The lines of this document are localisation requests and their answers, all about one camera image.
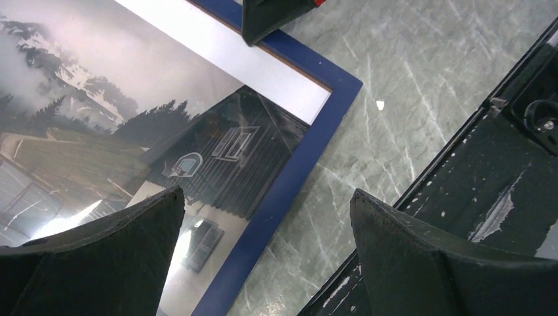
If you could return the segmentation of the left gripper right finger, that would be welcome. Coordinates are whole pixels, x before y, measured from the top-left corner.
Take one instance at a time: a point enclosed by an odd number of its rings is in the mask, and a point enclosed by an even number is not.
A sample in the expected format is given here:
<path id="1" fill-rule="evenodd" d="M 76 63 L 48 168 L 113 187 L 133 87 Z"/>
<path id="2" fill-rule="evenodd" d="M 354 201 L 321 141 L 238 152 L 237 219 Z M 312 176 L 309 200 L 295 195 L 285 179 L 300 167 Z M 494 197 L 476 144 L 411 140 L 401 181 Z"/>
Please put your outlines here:
<path id="1" fill-rule="evenodd" d="M 475 244 L 364 190 L 350 218 L 373 315 L 556 315 L 557 261 Z"/>

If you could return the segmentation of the blue picture frame with photo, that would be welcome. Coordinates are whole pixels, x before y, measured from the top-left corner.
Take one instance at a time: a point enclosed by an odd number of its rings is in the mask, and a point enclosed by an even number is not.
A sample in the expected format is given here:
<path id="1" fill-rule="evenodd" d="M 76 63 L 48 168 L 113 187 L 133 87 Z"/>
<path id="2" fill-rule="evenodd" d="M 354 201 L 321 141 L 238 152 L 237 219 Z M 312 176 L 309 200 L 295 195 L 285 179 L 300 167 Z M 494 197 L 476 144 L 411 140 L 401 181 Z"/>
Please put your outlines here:
<path id="1" fill-rule="evenodd" d="M 1 2 L 1 248 L 179 186 L 155 315 L 225 315 L 362 83 L 233 1 Z"/>

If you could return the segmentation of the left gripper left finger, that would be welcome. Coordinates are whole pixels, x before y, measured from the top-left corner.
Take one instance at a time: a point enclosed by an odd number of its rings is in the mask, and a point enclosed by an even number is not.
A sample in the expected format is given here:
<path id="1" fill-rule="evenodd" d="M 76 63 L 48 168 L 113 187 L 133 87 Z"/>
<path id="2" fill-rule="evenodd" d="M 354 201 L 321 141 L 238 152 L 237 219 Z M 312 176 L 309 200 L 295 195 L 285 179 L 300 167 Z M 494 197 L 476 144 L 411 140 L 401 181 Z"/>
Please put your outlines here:
<path id="1" fill-rule="evenodd" d="M 185 215 L 174 186 L 70 230 L 1 248 L 2 315 L 155 315 Z"/>

